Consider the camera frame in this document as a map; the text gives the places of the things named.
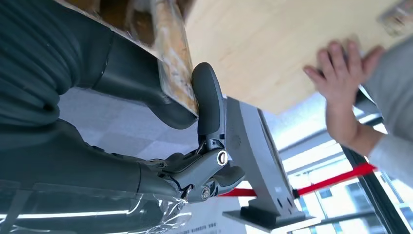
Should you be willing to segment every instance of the metal screw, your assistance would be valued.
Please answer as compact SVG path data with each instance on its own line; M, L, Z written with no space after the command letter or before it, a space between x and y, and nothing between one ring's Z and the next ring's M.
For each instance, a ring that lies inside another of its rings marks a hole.
M207 199L210 195L211 190L209 189L209 187L205 187L204 189L202 189L201 197L203 200Z

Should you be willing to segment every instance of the gray sleeve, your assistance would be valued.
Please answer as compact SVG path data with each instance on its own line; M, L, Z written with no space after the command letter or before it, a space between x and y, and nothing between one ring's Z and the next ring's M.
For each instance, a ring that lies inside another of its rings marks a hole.
M413 188L413 143L385 135L369 155L371 164Z

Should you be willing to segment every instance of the light wooden panel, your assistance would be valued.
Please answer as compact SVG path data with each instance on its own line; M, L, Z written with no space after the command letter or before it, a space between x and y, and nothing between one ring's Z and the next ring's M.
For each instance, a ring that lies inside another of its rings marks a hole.
M392 38L377 18L395 0L198 0L187 20L194 66L212 64L223 93L278 114L315 92L301 68L332 39L363 50Z

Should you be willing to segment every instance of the gray carpet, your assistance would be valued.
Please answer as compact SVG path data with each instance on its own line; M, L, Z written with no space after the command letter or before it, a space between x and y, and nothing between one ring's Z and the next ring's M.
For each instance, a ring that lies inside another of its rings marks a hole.
M198 146L196 123L172 129L137 102L73 88L61 96L59 107L61 119L76 126L87 143L108 153L164 159Z

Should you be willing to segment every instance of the red barrier rope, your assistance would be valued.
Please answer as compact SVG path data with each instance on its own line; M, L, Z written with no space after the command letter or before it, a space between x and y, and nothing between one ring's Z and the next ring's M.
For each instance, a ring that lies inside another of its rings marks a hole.
M377 169L375 166L369 163L362 163L358 166L356 166L353 170L340 174L338 176L335 176L333 178L321 181L316 184L312 184L308 187L297 189L294 192L295 198L299 198L302 195L312 193L314 191L320 190L325 187L330 187L332 185L338 184L340 182L359 177L359 176L365 176L367 174L372 173L375 169ZM252 189L234 189L229 193L222 194L220 196L257 196Z

